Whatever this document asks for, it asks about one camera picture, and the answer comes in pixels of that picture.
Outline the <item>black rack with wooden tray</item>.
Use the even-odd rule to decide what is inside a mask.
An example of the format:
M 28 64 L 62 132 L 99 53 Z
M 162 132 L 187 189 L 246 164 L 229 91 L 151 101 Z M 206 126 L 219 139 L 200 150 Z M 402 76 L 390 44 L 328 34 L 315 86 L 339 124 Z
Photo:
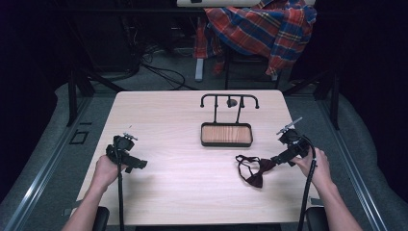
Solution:
M 260 108 L 259 100 L 255 95 L 242 93 L 205 93 L 200 98 L 200 107 L 205 107 L 207 98 L 214 98 L 213 121 L 203 122 L 200 128 L 200 141 L 203 146 L 209 147 L 250 147 L 254 141 L 252 126 L 249 123 L 240 122 L 242 109 L 245 107 L 244 100 L 254 100 L 254 108 Z M 228 109 L 236 108 L 237 115 L 234 122 L 219 122 L 217 120 L 219 99 L 225 97 Z

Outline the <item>black underwear garment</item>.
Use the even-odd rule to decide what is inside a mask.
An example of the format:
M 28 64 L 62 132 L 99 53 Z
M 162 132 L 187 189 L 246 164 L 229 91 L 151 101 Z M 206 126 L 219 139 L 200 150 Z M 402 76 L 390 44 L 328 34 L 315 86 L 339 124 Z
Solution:
M 238 155 L 238 173 L 241 179 L 254 188 L 261 189 L 264 184 L 263 174 L 272 170 L 276 163 L 271 159 Z

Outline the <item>person's left hand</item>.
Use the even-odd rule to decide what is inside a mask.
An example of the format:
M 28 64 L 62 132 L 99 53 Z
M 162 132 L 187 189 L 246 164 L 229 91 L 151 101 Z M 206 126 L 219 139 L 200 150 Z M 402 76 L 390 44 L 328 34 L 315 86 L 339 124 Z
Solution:
M 125 168 L 126 165 L 117 168 L 117 165 L 106 155 L 101 156 L 96 162 L 95 171 L 89 188 L 93 192 L 104 193 L 117 178 L 118 173 Z

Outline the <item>black metal chair frame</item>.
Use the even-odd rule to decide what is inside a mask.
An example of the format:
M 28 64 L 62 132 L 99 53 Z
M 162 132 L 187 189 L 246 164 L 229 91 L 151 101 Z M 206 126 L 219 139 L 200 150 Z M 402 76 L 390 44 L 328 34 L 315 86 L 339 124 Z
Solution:
M 266 75 L 262 68 L 268 65 L 268 59 L 260 55 L 243 55 L 232 48 L 225 54 L 225 81 L 226 90 L 244 89 L 273 89 L 277 90 L 280 84 L 282 71 Z

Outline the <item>person's right hand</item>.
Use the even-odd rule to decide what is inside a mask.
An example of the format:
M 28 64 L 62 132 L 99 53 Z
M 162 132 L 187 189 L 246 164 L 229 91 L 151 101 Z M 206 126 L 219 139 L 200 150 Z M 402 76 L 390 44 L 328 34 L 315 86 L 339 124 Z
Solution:
M 309 150 L 306 157 L 294 157 L 292 162 L 299 166 L 305 176 L 309 175 L 309 171 L 312 169 L 312 162 L 315 162 L 312 183 L 318 191 L 322 191 L 333 183 L 329 162 L 323 150 L 315 147 Z

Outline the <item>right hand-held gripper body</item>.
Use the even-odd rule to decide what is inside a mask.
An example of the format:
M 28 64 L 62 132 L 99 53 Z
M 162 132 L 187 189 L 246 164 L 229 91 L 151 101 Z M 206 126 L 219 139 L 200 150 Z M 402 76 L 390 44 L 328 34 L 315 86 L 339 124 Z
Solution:
M 278 140 L 287 146 L 287 149 L 282 153 L 287 155 L 288 160 L 292 160 L 296 156 L 306 157 L 309 152 L 310 141 L 293 128 L 300 120 L 301 117 L 285 125 L 278 132 L 278 135 L 280 135 Z

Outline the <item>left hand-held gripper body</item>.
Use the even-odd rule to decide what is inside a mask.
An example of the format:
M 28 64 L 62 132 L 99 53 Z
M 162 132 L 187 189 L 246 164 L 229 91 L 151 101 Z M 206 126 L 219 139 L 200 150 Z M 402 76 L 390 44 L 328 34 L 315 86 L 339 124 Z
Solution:
M 129 151 L 135 144 L 132 137 L 128 134 L 123 136 L 114 136 L 114 141 L 106 147 L 106 155 L 115 164 L 126 165 L 127 167 L 137 167 L 138 159 L 132 157 Z

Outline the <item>red blue plaid cloth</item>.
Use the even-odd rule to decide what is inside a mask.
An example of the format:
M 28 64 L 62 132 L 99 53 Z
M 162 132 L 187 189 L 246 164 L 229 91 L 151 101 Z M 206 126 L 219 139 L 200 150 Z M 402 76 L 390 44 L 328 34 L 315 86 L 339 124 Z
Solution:
M 226 49 L 268 60 L 266 74 L 292 66 L 313 33 L 317 11 L 304 0 L 261 0 L 250 8 L 206 8 L 199 19 L 193 55 L 216 57 L 215 72 L 225 64 Z

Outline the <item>black metal stand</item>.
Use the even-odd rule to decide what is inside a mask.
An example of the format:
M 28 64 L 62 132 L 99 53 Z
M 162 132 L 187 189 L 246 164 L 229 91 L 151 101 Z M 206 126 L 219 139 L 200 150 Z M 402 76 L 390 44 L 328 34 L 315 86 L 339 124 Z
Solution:
M 93 97 L 95 89 L 90 81 L 96 81 L 115 92 L 125 91 L 124 88 L 112 83 L 94 71 L 84 67 L 75 67 L 71 70 L 68 78 L 68 107 L 69 118 L 67 127 L 71 126 L 78 117 L 77 90 L 85 97 Z
M 339 101 L 340 101 L 340 78 L 335 70 L 326 70 L 322 73 L 302 80 L 294 87 L 284 90 L 285 96 L 292 95 L 312 83 L 318 83 L 313 96 L 316 100 L 325 100 L 328 94 L 330 94 L 330 107 L 329 107 L 329 120 L 336 130 L 339 130 Z

